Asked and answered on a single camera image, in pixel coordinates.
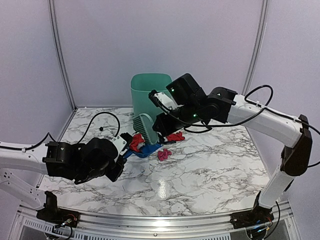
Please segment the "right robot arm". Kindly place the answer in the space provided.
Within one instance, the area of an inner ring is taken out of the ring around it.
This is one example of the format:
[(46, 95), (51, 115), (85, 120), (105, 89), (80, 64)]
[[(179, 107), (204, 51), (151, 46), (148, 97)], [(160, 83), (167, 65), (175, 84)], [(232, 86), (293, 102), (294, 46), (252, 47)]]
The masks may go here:
[(152, 128), (164, 137), (185, 127), (210, 128), (214, 120), (219, 128), (244, 126), (284, 145), (281, 164), (256, 196), (253, 208), (230, 217), (236, 229), (273, 220), (277, 199), (310, 165), (314, 128), (308, 118), (282, 113), (225, 87), (216, 87), (206, 94), (188, 73), (168, 84), (166, 89), (168, 93), (152, 90), (148, 95), (162, 111)]

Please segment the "light green hand brush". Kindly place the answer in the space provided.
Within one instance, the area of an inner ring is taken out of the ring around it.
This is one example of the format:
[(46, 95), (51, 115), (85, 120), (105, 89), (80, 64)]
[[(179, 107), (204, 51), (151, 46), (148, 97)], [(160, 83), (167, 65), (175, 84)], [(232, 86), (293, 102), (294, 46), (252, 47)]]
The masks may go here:
[(149, 145), (155, 145), (159, 141), (158, 133), (153, 130), (153, 119), (146, 113), (140, 113), (133, 118), (133, 129), (140, 133)]

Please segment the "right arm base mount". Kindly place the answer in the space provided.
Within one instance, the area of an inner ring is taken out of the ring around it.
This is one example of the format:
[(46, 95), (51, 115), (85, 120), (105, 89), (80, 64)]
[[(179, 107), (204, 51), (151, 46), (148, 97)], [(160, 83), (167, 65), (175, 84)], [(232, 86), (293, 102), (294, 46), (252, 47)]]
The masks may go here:
[(247, 228), (251, 226), (269, 223), (274, 220), (270, 211), (253, 212), (252, 210), (235, 212), (230, 215), (230, 223), (234, 229)]

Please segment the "blue plastic dustpan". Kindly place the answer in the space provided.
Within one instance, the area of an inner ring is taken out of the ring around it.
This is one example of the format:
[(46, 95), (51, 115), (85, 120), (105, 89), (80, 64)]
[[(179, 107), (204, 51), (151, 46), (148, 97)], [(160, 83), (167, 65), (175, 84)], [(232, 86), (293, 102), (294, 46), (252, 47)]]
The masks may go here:
[(157, 144), (146, 144), (144, 146), (142, 146), (139, 151), (134, 151), (131, 149), (128, 149), (124, 154), (123, 157), (124, 158), (129, 158), (131, 155), (135, 155), (139, 158), (147, 158), (148, 156), (150, 156), (151, 154), (153, 154), (154, 152), (156, 152), (159, 148), (161, 148), (162, 145), (157, 143)]

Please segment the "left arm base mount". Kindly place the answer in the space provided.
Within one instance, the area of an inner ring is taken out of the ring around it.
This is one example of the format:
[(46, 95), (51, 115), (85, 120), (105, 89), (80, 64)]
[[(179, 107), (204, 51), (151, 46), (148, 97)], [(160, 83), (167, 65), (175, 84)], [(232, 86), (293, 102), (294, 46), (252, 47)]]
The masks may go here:
[(80, 213), (64, 208), (58, 208), (57, 211), (44, 208), (36, 211), (36, 218), (56, 225), (61, 225), (65, 221), (71, 220), (71, 223), (68, 225), (72, 228), (76, 228), (79, 222)]

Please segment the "pink paper scrap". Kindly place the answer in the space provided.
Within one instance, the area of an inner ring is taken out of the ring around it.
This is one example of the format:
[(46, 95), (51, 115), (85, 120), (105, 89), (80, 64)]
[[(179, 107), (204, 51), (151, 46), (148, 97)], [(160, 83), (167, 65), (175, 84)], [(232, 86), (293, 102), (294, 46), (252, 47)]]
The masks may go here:
[(164, 148), (163, 150), (159, 150), (157, 152), (157, 158), (161, 162), (163, 162), (164, 160), (167, 160), (170, 155), (172, 155), (172, 152), (167, 148)]

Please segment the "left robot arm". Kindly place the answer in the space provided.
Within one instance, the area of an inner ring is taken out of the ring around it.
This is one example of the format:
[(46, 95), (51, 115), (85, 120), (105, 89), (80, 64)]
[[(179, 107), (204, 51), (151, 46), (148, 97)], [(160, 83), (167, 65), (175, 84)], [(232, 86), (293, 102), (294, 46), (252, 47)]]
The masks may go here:
[(12, 169), (27, 170), (73, 181), (76, 185), (106, 176), (115, 182), (126, 159), (121, 153), (128, 146), (121, 136), (112, 140), (92, 138), (88, 143), (50, 141), (30, 147), (11, 143), (0, 147), (0, 188), (36, 210), (36, 217), (50, 223), (76, 225), (79, 213), (58, 207), (55, 194), (37, 190), (16, 177)]

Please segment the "white paper scrap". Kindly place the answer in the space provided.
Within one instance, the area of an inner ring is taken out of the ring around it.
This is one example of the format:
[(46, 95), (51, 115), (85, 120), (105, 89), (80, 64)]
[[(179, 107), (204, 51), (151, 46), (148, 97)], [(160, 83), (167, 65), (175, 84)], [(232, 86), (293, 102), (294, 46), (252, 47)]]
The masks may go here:
[(146, 142), (145, 142), (145, 141), (139, 142), (138, 145), (137, 145), (137, 149), (140, 151), (140, 149), (141, 149), (142, 147), (144, 147), (145, 145), (146, 145)]

